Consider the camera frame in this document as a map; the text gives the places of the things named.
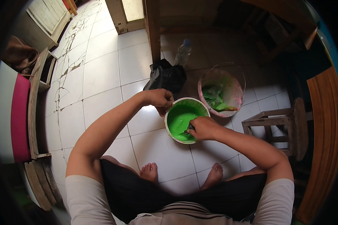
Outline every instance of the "wooden stool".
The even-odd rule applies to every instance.
[[[308,128],[307,116],[304,109],[304,102],[301,98],[294,101],[294,108],[282,110],[271,110],[261,112],[242,123],[245,134],[253,135],[250,127],[264,126],[267,141],[288,142],[288,148],[281,148],[287,156],[295,156],[297,161],[303,159],[308,147]],[[288,128],[288,136],[273,137],[270,126],[286,125]]]

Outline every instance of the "brown cloth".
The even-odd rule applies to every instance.
[[[12,35],[2,60],[20,74],[31,74],[38,55],[37,49],[29,46],[23,39]]]

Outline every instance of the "black pants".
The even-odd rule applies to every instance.
[[[140,213],[157,212],[178,201],[195,202],[211,213],[225,214],[235,221],[254,212],[267,174],[243,176],[184,196],[173,196],[131,170],[101,159],[105,193],[112,213],[128,224]]]

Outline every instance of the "white sleeve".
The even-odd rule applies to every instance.
[[[293,181],[281,178],[267,184],[258,203],[254,225],[284,225],[292,221]]]
[[[70,175],[65,178],[65,187],[72,225],[116,224],[101,183]]]

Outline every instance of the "bottle cap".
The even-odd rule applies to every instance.
[[[183,44],[184,44],[184,46],[189,47],[190,46],[190,40],[188,38],[185,38]]]

